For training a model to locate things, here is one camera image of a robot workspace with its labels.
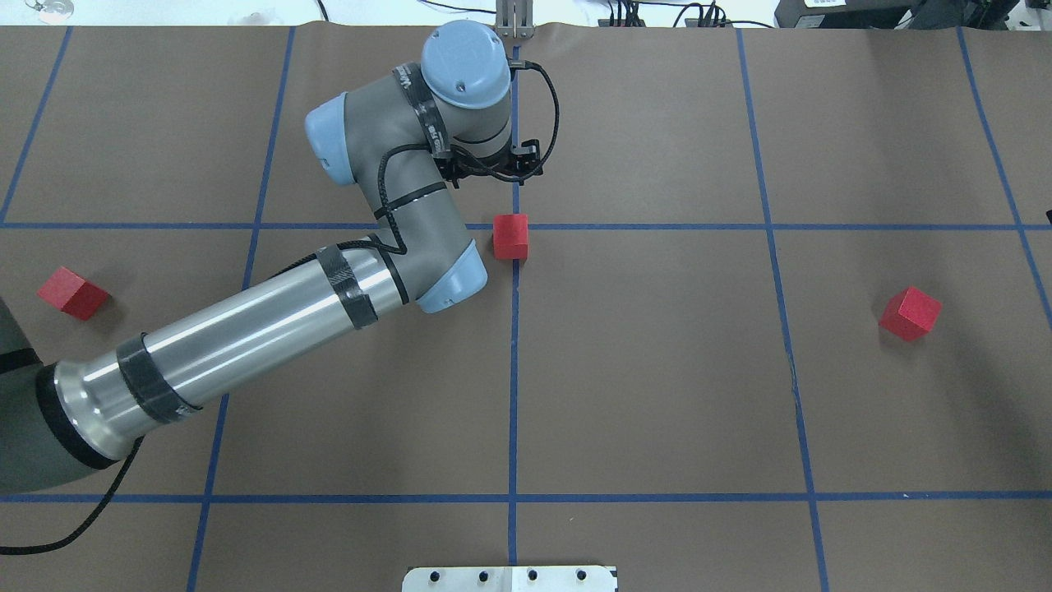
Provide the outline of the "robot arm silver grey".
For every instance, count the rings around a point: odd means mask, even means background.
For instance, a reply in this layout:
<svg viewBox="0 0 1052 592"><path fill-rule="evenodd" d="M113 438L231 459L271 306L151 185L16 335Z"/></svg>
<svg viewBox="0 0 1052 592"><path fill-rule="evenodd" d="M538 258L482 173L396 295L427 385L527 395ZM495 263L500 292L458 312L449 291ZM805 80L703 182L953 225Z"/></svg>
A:
<svg viewBox="0 0 1052 592"><path fill-rule="evenodd" d="M305 117L324 172L356 185L372 234L86 363L45 366L2 309L4 494L83 479L132 456L148 432L191 417L247 380L416 303L436 313L487 284L450 195L456 156L510 156L512 72L495 30L443 24L421 59Z"/></svg>

